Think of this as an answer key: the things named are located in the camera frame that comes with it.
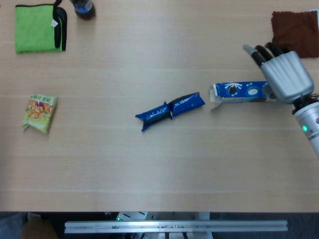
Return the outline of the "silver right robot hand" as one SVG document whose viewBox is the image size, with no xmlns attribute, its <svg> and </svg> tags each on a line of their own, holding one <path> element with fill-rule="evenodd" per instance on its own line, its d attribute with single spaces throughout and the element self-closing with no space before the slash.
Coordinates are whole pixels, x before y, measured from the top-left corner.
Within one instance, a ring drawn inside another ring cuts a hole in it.
<svg viewBox="0 0 319 239">
<path fill-rule="evenodd" d="M 243 45 L 261 69 L 276 98 L 286 104 L 308 98 L 314 91 L 314 81 L 295 51 L 279 48 L 268 42 L 265 46 Z"/>
</svg>

